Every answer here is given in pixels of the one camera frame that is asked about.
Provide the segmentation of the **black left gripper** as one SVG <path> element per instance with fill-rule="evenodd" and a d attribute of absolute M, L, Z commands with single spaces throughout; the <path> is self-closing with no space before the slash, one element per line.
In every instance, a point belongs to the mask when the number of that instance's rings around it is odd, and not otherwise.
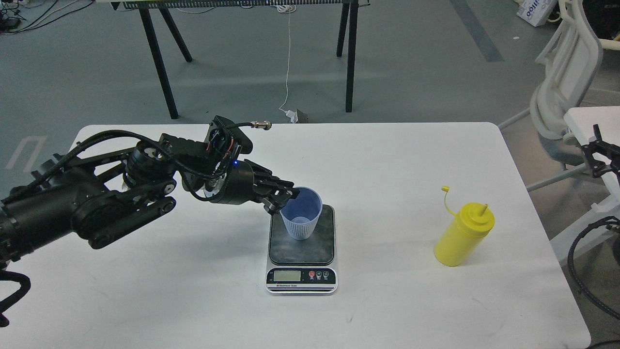
<path fill-rule="evenodd" d="M 255 191 L 266 194 L 258 195 Z M 209 197 L 211 203 L 239 205 L 248 201 L 263 204 L 271 216 L 279 213 L 288 201 L 299 196 L 300 188 L 292 181 L 275 176 L 272 170 L 250 160 L 234 161 L 225 179 Z"/>

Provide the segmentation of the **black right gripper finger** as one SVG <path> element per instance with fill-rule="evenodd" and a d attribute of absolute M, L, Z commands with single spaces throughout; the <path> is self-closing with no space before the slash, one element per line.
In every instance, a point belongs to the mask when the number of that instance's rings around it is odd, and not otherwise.
<path fill-rule="evenodd" d="M 594 178 L 602 177 L 605 173 L 614 173 L 616 179 L 620 178 L 620 147 L 603 141 L 598 124 L 593 125 L 594 140 L 588 144 L 581 146 L 583 158 L 587 167 Z M 610 163 L 607 164 L 602 160 L 594 157 L 600 154 L 607 158 Z"/>

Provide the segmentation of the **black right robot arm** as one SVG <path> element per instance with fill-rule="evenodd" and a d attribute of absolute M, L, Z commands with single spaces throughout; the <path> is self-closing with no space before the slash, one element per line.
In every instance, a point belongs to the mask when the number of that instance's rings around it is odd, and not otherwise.
<path fill-rule="evenodd" d="M 610 196 L 578 225 L 567 267 L 578 294 L 619 320 L 619 139 L 600 125 L 595 122 L 581 150 L 593 177 L 602 179 Z"/>

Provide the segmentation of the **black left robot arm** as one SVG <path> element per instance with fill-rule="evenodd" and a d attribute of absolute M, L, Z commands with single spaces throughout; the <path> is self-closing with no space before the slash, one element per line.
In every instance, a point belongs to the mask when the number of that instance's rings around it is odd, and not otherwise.
<path fill-rule="evenodd" d="M 106 130 L 54 154 L 32 173 L 33 181 L 11 189 L 1 201 L 1 280 L 17 291 L 1 301 L 6 312 L 31 288 L 28 276 L 7 265 L 76 233 L 100 249 L 171 212 L 179 173 L 184 190 L 215 204 L 263 204 L 273 215 L 296 199 L 290 181 L 240 154 L 253 144 L 243 127 L 269 130 L 263 122 L 235 123 L 215 117 L 203 142 L 163 133 L 158 141 L 126 130 Z"/>

